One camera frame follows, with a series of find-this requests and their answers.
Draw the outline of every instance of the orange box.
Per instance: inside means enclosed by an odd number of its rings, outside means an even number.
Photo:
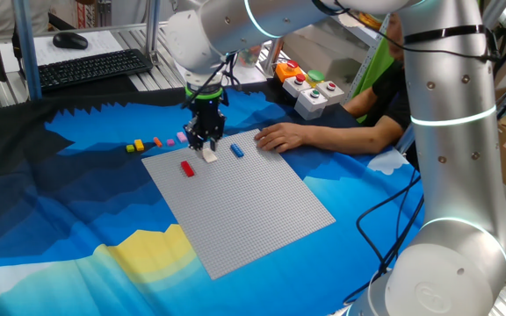
[[[286,79],[300,75],[302,73],[302,70],[300,69],[300,66],[298,66],[298,62],[288,61],[279,63],[277,65],[275,73],[277,74],[280,82],[284,83]]]

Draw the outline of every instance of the pink lego brick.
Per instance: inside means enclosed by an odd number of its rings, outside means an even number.
[[[187,142],[186,136],[184,135],[183,132],[177,133],[177,138],[179,138],[179,141],[182,143]]]

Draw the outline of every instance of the desk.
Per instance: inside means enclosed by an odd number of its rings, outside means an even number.
[[[227,134],[301,120],[280,104],[280,89],[244,89],[222,107]],[[372,277],[378,260],[355,221],[405,187],[413,168],[389,150],[350,157],[304,147],[283,157],[336,223],[212,281],[141,163],[184,146],[152,141],[181,131],[190,113],[167,105],[183,98],[160,90],[0,110],[0,314],[324,315]],[[341,106],[313,123],[357,124]],[[144,153],[126,153],[134,139]],[[402,225],[421,194],[410,192]],[[400,202],[363,223],[382,252]]]
[[[105,79],[95,83],[87,83],[81,86],[74,86],[66,88],[65,90],[57,90],[49,94],[50,97],[63,96],[72,93],[72,91],[83,90],[83,94],[87,95],[87,90],[95,90],[95,94],[110,94],[109,83],[112,85],[119,85],[121,90],[115,90],[113,93],[129,92],[133,91],[154,91],[154,90],[166,90],[173,88],[184,87],[184,78],[177,71],[177,67],[167,51],[166,38],[163,31],[165,22],[160,23],[160,31],[157,37],[158,53],[161,57],[159,64],[149,70],[149,72],[140,73],[137,75],[130,76],[117,76],[111,79]],[[78,32],[83,34],[84,32],[95,32],[95,31],[110,31],[114,38],[120,43],[124,49],[142,49],[145,47],[146,40],[146,25],[125,25],[125,26],[114,26],[114,27],[101,27],[92,28],[86,30],[79,30]],[[56,32],[45,33],[44,36],[54,36]],[[1,42],[11,42],[10,38],[3,38]],[[268,48],[264,47],[259,58],[263,61],[268,54]],[[260,67],[252,68],[251,71],[261,72]],[[26,101],[28,98],[28,92],[25,87],[25,82],[22,80],[18,72],[12,72],[7,74],[8,82],[0,82],[0,108],[9,105],[20,104]],[[109,87],[108,90],[103,91],[102,87]]]

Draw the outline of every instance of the paper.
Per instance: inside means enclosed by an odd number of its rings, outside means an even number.
[[[184,74],[186,74],[186,69],[183,68],[183,66],[179,65],[176,61],[174,62],[179,73],[183,76],[183,78],[185,78]],[[244,66],[240,65],[239,62],[234,67],[234,76],[235,78],[237,78],[237,80],[239,80],[241,84],[263,83],[267,80],[259,69],[245,68]],[[231,85],[231,82],[229,81],[229,79],[224,77],[224,79],[222,80],[222,84],[225,87],[227,87]]]
[[[1,59],[4,61],[5,73],[18,72],[18,61],[13,53],[11,43],[0,44]]]
[[[79,35],[89,42],[89,46],[84,50],[55,47],[52,36],[34,38],[39,66],[124,50],[109,31],[82,32]]]

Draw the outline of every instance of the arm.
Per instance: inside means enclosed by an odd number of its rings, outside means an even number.
[[[368,114],[368,111],[372,108],[376,101],[378,100],[378,96],[374,94],[374,91],[371,88],[368,88],[354,97],[351,101],[343,105],[343,108],[350,113],[355,119],[361,118],[364,115]]]
[[[374,127],[330,128],[281,123],[267,127],[256,136],[263,150],[284,153],[302,145],[343,154],[378,154],[403,135],[401,126],[388,116]]]
[[[387,116],[374,127],[307,127],[306,145],[343,154],[379,154],[403,135],[401,126]]]

